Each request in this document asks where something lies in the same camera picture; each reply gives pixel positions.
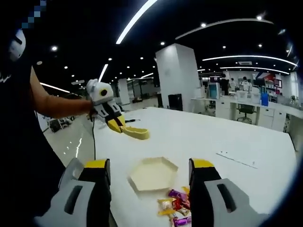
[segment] blue container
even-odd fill
[[[267,93],[261,94],[261,105],[268,106],[268,94]]]

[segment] black ceiling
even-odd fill
[[[36,20],[34,27],[25,30],[33,64],[41,82],[77,92],[75,80],[99,78],[103,66],[109,64],[102,81],[134,78],[149,73],[157,75],[155,53],[167,45],[178,43],[195,50],[198,68],[220,70],[236,66],[236,61],[258,62],[257,67],[289,72],[293,66],[268,59],[221,59],[202,61],[204,58],[227,55],[265,55],[297,62],[295,49],[287,57],[292,43],[284,27],[262,22],[232,22],[201,29],[175,40],[190,30],[207,24],[236,18],[256,18],[275,22],[262,1],[214,0],[158,0],[134,25],[120,45],[116,41],[133,15],[146,0],[53,0],[46,12]],[[58,46],[57,52],[51,46]]]

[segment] white pillar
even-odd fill
[[[191,111],[191,98],[200,87],[194,50],[173,44],[156,52],[163,106],[169,106],[168,95],[182,94],[183,111]]]
[[[118,88],[121,99],[121,105],[130,104],[126,79],[118,80]]]

